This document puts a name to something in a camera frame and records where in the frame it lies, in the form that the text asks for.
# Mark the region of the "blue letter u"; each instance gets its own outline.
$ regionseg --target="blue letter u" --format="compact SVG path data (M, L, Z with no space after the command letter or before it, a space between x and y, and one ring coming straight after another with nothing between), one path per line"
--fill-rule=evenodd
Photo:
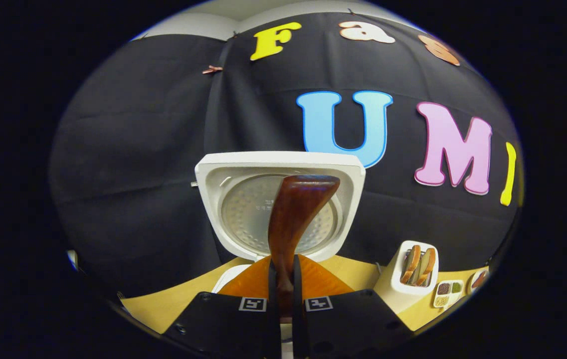
M381 161L385 154L385 109L392 104L392 96L379 91L359 91L352 95L352 98L363 106L363 145L348 150L336 144L334 106L341 102L341 96L331 91L304 93L297 98L297 105L303 109L303 141L307 152L355 155L365 168L369 168Z

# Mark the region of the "pink letter m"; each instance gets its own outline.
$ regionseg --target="pink letter m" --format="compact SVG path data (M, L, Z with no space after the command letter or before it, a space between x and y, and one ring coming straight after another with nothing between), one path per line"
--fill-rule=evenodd
M480 118L472 118L463 140L452 114L443 105L420 102L416 108L427 122L425 164L414 173L416 182L426 186L440 186L445 182L445 175L441 171L445 151L452 186L458 186L472 164L472 172L465 180L465 189L477 195L487 194L491 139L489 124Z

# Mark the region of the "inner lid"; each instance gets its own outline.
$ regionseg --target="inner lid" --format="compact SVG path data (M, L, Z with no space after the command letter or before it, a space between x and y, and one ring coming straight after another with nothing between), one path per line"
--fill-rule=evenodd
M235 243L257 255L269 255L268 225L272 205L283 175L252 177L228 191L221 203L223 228ZM315 216L301 237L295 253L308 254L329 245L337 225L331 199Z

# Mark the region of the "black fabric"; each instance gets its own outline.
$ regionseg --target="black fabric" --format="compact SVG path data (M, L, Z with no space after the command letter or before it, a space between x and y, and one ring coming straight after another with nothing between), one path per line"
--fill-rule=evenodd
M254 34L296 21L283 51L250 61ZM343 38L338 23L364 21L395 43ZM370 16L313 13L282 18L228 41L194 35L128 43L84 84L58 129L50 179L73 247L104 282L126 296L153 293L233 258L213 234L194 181L206 153L305 151L302 109L311 91L340 93L336 142L361 145L356 91L388 93L388 141L367 169L357 215L339 255L383 265L402 241L432 243L440 270L483 266L505 237L522 196L522 158L513 122L489 83L460 55L452 66L431 54L422 34ZM208 65L223 71L202 75ZM463 136L477 116L491 125L489 193L423 186L427 129L418 102L447 107ZM505 141L518 155L513 202L500 205Z

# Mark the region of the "wooden table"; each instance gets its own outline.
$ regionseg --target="wooden table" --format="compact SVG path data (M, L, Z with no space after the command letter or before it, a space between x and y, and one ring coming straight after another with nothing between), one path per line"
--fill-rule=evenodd
M181 312L201 291L212 291L221 275L229 268L240 264L251 264L247 259L235 258L228 263L185 283L172 288L135 298L122 299L121 302L128 312L150 329L163 334L176 320ZM336 277L348 284L355 291L372 289L377 283L379 271L376 264L354 261L335 255L320 263L325 269L331 271ZM468 285L473 273L481 268L465 271L439 272L438 281L463 280ZM416 304L398 314L399 318L411 330L417 330L429 321L439 316L443 309L433 307L434 292L424 296Z

